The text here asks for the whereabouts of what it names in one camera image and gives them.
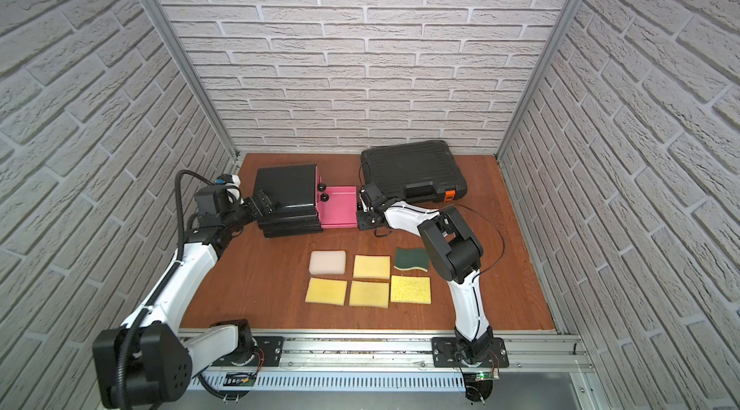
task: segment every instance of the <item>toolbox handle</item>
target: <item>toolbox handle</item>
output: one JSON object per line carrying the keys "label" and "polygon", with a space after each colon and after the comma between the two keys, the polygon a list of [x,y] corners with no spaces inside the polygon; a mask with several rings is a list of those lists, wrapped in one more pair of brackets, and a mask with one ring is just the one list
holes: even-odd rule
{"label": "toolbox handle", "polygon": [[423,198],[424,200],[433,200],[437,194],[434,192],[434,183],[432,181],[407,183],[405,185],[406,198]]}

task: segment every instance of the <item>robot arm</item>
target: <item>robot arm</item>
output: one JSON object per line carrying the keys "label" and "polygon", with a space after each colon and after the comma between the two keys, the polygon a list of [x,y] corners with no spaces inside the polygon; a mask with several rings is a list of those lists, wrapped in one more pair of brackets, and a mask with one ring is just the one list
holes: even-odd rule
{"label": "robot arm", "polygon": [[[180,171],[176,190],[184,173],[193,175]],[[119,328],[97,336],[92,356],[105,407],[127,410],[132,405],[172,402],[185,392],[191,377],[219,357],[237,352],[244,359],[240,361],[251,358],[252,335],[244,320],[222,322],[186,343],[176,336],[200,282],[233,234],[273,211],[264,193],[244,200],[238,186],[237,176],[221,175],[217,183],[195,193],[198,228],[184,232],[182,252],[178,249],[145,301]]]}
{"label": "robot arm", "polygon": [[421,237],[432,267],[450,287],[459,359],[474,365],[485,358],[494,335],[483,312],[478,280],[483,248],[459,211],[452,206],[427,210],[387,199],[374,183],[363,186],[360,204],[360,230],[385,226]]}
{"label": "robot arm", "polygon": [[[177,191],[184,173],[196,175],[180,171],[175,179]],[[238,185],[237,176],[222,175],[216,184],[195,194],[198,228],[180,234],[182,251],[178,249],[134,313],[117,329],[97,336],[92,354],[105,407],[128,410],[132,405],[172,402],[186,391],[191,377],[218,358],[236,353],[242,358],[239,362],[247,362],[252,357],[254,343],[245,320],[222,322],[186,343],[176,335],[200,282],[223,255],[233,234],[273,212],[264,193],[245,200]],[[486,355],[493,331],[483,312],[478,285],[483,249],[463,217],[454,207],[426,210],[386,199],[373,183],[360,191],[360,202],[360,230],[391,227],[421,237],[432,266],[450,286],[458,358],[476,365]],[[179,192],[177,204],[181,214]]]}

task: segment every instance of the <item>white brick wall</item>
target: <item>white brick wall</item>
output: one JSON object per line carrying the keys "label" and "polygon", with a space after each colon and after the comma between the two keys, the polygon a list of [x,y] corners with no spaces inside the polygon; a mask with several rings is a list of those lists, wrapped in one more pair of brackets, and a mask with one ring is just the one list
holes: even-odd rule
{"label": "white brick wall", "polygon": [[0,54],[0,407],[95,408],[92,341],[172,257],[174,172],[229,160],[138,0],[0,0]]}
{"label": "white brick wall", "polygon": [[615,408],[740,404],[740,0],[585,0],[502,160]]}
{"label": "white brick wall", "polygon": [[[243,152],[444,138],[485,154],[562,1],[161,0]],[[301,132],[310,110],[321,129]]]}

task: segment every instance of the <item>black box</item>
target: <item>black box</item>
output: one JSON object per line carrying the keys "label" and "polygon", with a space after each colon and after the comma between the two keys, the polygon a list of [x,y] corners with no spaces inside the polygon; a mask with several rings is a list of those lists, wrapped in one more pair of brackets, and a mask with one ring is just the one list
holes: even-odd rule
{"label": "black box", "polygon": [[378,146],[363,151],[360,161],[365,183],[374,182],[386,198],[407,203],[449,202],[468,192],[443,140]]}
{"label": "black box", "polygon": [[316,165],[261,167],[254,192],[263,190],[274,205],[272,214],[257,220],[266,238],[321,232],[316,207]]}

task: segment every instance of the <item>green scouring pad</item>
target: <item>green scouring pad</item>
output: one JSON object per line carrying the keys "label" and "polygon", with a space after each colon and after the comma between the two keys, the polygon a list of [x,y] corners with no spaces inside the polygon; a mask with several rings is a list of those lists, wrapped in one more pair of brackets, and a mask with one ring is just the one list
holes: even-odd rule
{"label": "green scouring pad", "polygon": [[422,248],[396,248],[396,259],[393,262],[393,267],[399,270],[419,269],[428,272],[429,255]]}

